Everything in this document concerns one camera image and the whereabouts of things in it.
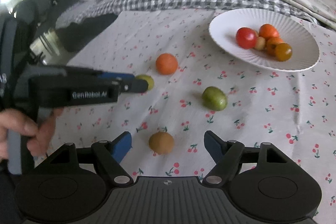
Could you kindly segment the person's left hand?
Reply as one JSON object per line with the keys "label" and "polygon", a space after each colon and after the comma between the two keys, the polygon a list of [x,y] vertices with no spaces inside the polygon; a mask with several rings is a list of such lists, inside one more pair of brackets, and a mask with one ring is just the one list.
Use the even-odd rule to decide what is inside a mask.
{"label": "person's left hand", "polygon": [[30,137],[27,148],[33,156],[44,155],[55,133],[56,119],[63,109],[54,109],[51,115],[39,126],[25,114],[15,109],[1,111],[1,160],[8,159],[7,131],[13,130]]}

